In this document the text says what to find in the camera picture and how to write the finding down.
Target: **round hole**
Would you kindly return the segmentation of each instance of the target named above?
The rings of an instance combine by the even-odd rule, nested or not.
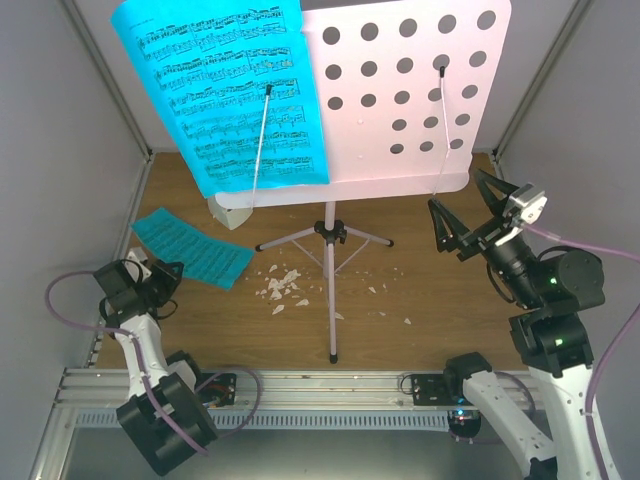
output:
[[[496,23],[496,14],[493,10],[487,10],[478,17],[478,28],[489,30]]]
[[[464,98],[473,98],[476,96],[476,93],[478,93],[478,87],[475,85],[467,85],[462,90],[462,96]]]
[[[445,55],[443,53],[442,55],[438,55],[433,59],[433,68],[435,68],[436,70],[440,70],[440,67],[447,68],[449,66],[449,62],[449,55]]]
[[[409,38],[418,30],[418,24],[413,18],[407,18],[400,24],[400,35]]]
[[[396,66],[400,73],[409,73],[413,68],[413,60],[408,57],[401,59]]]
[[[456,117],[456,125],[466,125],[467,123],[469,123],[469,120],[471,120],[471,117],[468,114],[463,113]]]
[[[327,102],[327,106],[331,110],[340,110],[342,108],[342,99],[340,97],[331,97]]]
[[[398,120],[396,120],[391,124],[391,128],[393,128],[396,132],[399,132],[400,130],[404,130],[406,126],[407,126],[406,120],[403,120],[401,118],[399,118]]]
[[[342,75],[342,69],[338,65],[329,65],[324,74],[329,80],[337,80]]]
[[[365,77],[373,77],[377,71],[378,65],[376,62],[364,62],[362,67],[360,67],[360,72],[362,72]]]
[[[469,65],[474,68],[480,67],[484,65],[484,62],[487,61],[487,54],[482,50],[478,50],[476,53],[469,57]]]
[[[454,28],[456,28],[456,17],[453,15],[445,15],[438,22],[438,30],[440,30],[440,33],[450,33]]]
[[[363,40],[370,42],[378,36],[378,26],[375,23],[367,23],[362,27],[362,30],[360,30],[360,35]]]
[[[433,128],[438,124],[438,117],[429,117],[424,122],[424,128]]]
[[[442,98],[442,94],[440,93],[440,89],[439,88],[434,88],[429,92],[429,100],[431,100],[432,102],[437,102],[438,100],[440,100]]]
[[[367,93],[362,96],[360,103],[363,107],[373,107],[376,104],[376,96],[371,93]]]
[[[409,98],[411,97],[411,95],[409,95],[409,92],[406,92],[404,90],[396,93],[396,96],[394,97],[394,100],[396,101],[396,103],[398,105],[403,105],[405,103],[407,103],[409,101]]]
[[[327,45],[335,45],[340,40],[340,30],[336,27],[329,27],[322,33],[322,39]]]

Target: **blue paper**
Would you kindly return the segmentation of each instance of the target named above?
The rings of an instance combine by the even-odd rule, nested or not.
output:
[[[255,253],[221,242],[159,208],[133,224],[133,231],[164,262],[184,263],[183,275],[229,290]]]
[[[205,197],[329,183],[299,0],[128,0],[111,19]]]

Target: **teal paper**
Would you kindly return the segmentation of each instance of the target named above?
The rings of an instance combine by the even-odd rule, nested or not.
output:
[[[329,183],[299,0],[128,0],[111,19],[205,197]]]
[[[183,275],[229,290],[255,253],[221,242],[159,208],[133,224],[133,231],[154,256],[184,263]]]

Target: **robotic hand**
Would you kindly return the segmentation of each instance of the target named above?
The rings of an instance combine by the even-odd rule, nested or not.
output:
[[[203,380],[198,366],[182,351],[166,359],[162,352],[158,320],[169,315],[159,315],[158,309],[167,303],[177,308],[171,296],[182,280],[182,270],[181,263],[157,260],[150,264],[142,249],[135,248],[126,259],[94,273],[106,294],[100,313],[107,327],[130,333],[114,335],[124,350],[130,379],[129,400],[117,409],[118,421],[158,475],[166,475],[195,453],[185,434],[200,447],[217,438],[202,399],[194,393]],[[112,310],[109,314],[107,303]],[[149,398],[145,378],[156,405]],[[158,406],[169,415],[173,427],[158,415]]]
[[[521,233],[525,224],[534,223],[542,213],[547,201],[544,191],[531,184],[518,188],[481,170],[474,180],[493,217],[470,231],[442,203],[429,200],[437,248],[440,252],[458,250],[460,261],[481,254],[499,295],[526,311],[509,320],[511,337],[522,362],[539,383],[553,442],[510,400],[478,353],[447,362],[447,390],[452,400],[468,401],[480,410],[527,479],[602,479],[599,467],[606,468],[608,478],[619,479],[595,403],[600,464],[585,420],[593,353],[577,312],[604,303],[602,263],[595,255],[570,247],[553,247],[534,256]],[[504,197],[498,198],[491,188]],[[552,252],[559,254],[544,258]],[[511,298],[500,290],[494,275]]]

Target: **wooden floor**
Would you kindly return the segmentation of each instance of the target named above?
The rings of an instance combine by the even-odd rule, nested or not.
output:
[[[485,157],[474,167],[490,168]],[[473,184],[439,195],[470,227],[488,219]],[[395,247],[370,244],[337,277],[340,369],[440,369],[448,358],[477,350],[501,369],[521,368],[509,336],[508,317],[518,310],[490,286],[482,258],[460,263],[439,254],[427,196],[382,198],[338,204],[337,218],[373,234],[393,238]],[[159,155],[152,168],[139,216],[165,207],[212,237],[253,248],[313,225],[323,205],[257,209],[231,232],[213,220],[184,162]],[[322,240],[302,245],[320,256]],[[336,264],[361,245],[350,237],[337,247]],[[272,265],[278,269],[268,273]],[[301,288],[281,301],[262,298],[266,277],[297,269]],[[297,293],[299,299],[292,296]],[[255,255],[230,292],[184,280],[175,295],[180,308],[161,322],[166,354],[183,349],[203,368],[328,369],[326,287],[319,267],[292,244]],[[308,306],[296,307],[300,299]],[[276,305],[285,309],[272,315]],[[124,367],[119,346],[106,338],[98,359],[103,368]]]

